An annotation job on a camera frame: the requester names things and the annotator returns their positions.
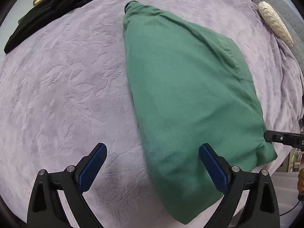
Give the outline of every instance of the pillow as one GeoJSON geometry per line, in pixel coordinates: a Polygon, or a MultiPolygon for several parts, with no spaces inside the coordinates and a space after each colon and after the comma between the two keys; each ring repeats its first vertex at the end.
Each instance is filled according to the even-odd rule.
{"type": "Polygon", "coordinates": [[[135,1],[125,13],[127,77],[149,175],[167,211],[187,224],[222,197],[200,145],[244,171],[277,155],[231,39],[135,1]]]}
{"type": "Polygon", "coordinates": [[[267,2],[260,2],[257,6],[262,18],[271,30],[282,39],[288,47],[293,47],[293,40],[287,27],[272,6],[267,2]]]}

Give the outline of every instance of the gray quilted fabric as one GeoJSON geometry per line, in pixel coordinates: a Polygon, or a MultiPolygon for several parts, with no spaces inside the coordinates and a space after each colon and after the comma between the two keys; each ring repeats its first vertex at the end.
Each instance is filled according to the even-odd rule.
{"type": "Polygon", "coordinates": [[[261,1],[268,2],[286,25],[294,43],[291,52],[304,72],[304,23],[284,0],[254,0],[256,3],[261,1]]]}

